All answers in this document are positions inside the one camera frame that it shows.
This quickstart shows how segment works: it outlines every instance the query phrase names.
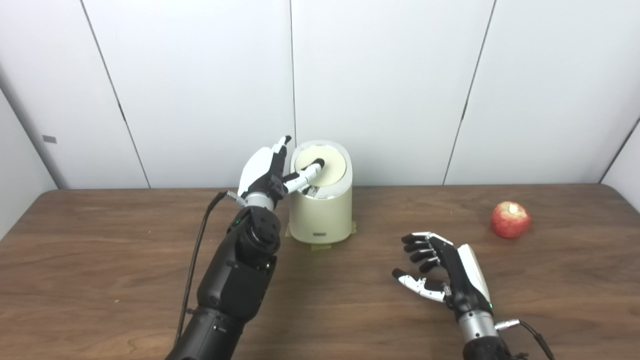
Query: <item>black cable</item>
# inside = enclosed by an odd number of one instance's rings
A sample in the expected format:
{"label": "black cable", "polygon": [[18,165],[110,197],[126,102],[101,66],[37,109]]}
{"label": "black cable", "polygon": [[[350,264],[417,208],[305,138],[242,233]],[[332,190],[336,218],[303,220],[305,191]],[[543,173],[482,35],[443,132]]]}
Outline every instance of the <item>black cable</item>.
{"label": "black cable", "polygon": [[520,325],[522,325],[522,327],[524,327],[531,334],[533,334],[533,338],[536,339],[536,341],[538,342],[538,345],[540,345],[540,347],[542,348],[542,351],[545,352],[545,355],[547,355],[549,360],[556,360],[554,353],[551,352],[551,349],[549,348],[549,345],[547,345],[547,342],[545,341],[545,339],[542,337],[542,334],[537,332],[536,329],[534,329],[531,325],[529,325],[528,323],[525,323],[524,321],[520,321]]}
{"label": "black cable", "polygon": [[193,272],[196,268],[196,259],[198,258],[198,251],[200,250],[200,244],[202,243],[204,229],[207,227],[209,214],[211,214],[213,208],[215,208],[220,200],[224,199],[225,196],[227,196],[227,192],[219,192],[207,206],[207,210],[205,211],[204,217],[202,218],[202,224],[200,224],[200,232],[198,233],[195,246],[193,247],[193,255],[191,255],[191,264],[189,265],[189,273],[187,274],[187,286],[184,289],[184,297],[182,298],[182,309],[180,310],[180,321],[178,323],[178,330],[175,333],[175,341],[173,342],[173,346],[178,344],[178,340],[180,340],[180,337],[182,336],[182,326],[184,325],[184,317],[187,313],[187,306],[189,304],[189,292],[191,292],[191,281],[193,280]]}

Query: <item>robotic arm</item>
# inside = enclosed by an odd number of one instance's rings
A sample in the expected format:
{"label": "robotic arm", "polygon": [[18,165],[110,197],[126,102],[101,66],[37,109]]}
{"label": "robotic arm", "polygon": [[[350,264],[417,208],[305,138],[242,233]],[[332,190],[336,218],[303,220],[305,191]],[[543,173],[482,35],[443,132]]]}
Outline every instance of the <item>robotic arm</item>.
{"label": "robotic arm", "polygon": [[550,360],[551,350],[542,335],[520,320],[493,322],[489,290],[476,256],[467,244],[457,248],[449,240],[434,233],[413,233],[402,238],[404,251],[411,253],[411,262],[423,261],[419,270],[429,272],[441,266],[449,274],[449,284],[423,278],[414,278],[396,268],[393,276],[404,286],[422,297],[443,302],[453,311],[465,342],[465,360],[526,360],[527,354],[511,355],[498,331],[523,325],[531,331]]}
{"label": "robotic arm", "polygon": [[244,325],[258,313],[280,248],[280,221],[272,211],[324,167],[324,161],[316,159],[300,173],[284,177],[290,140],[285,136],[251,157],[243,169],[239,196],[221,193],[220,198],[229,196],[243,208],[227,228],[198,287],[198,307],[166,360],[230,359]]}

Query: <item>wooden table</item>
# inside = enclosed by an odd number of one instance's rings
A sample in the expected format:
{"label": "wooden table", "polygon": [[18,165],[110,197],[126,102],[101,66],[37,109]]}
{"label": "wooden table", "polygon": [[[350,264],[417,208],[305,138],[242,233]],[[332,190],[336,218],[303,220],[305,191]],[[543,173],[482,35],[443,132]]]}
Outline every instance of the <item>wooden table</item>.
{"label": "wooden table", "polygon": [[[42,195],[0,242],[0,358],[164,359],[216,191]],[[488,227],[507,199],[533,219],[516,241]],[[640,215],[611,188],[370,187],[355,189],[353,204],[358,233],[330,250],[283,234],[276,274],[234,359],[461,359],[452,313],[391,276],[395,267],[417,274],[399,240],[414,231],[471,244],[496,319],[528,321],[558,359],[640,356]],[[236,212],[228,200],[214,210],[194,290]],[[276,212],[285,224],[287,202]],[[504,338],[513,352],[544,358],[524,329]]]}

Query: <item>bitten apple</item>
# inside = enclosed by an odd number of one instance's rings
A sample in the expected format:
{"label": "bitten apple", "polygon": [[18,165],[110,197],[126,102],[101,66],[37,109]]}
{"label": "bitten apple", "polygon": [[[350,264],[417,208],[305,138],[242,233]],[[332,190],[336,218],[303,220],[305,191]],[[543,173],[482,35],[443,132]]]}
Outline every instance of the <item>bitten apple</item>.
{"label": "bitten apple", "polygon": [[491,228],[503,238],[515,239],[531,225],[527,210],[517,202],[503,201],[493,210]]}

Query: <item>cream cylindrical container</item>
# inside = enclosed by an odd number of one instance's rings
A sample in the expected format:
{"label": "cream cylindrical container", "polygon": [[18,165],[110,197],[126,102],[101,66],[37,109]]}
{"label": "cream cylindrical container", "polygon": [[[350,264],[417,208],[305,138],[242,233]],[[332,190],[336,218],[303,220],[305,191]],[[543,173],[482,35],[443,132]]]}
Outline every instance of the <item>cream cylindrical container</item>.
{"label": "cream cylindrical container", "polygon": [[351,234],[351,158],[335,142],[305,142],[293,152],[291,172],[300,171],[317,158],[324,160],[320,174],[308,187],[291,194],[289,230],[294,238],[305,243],[335,243]]}

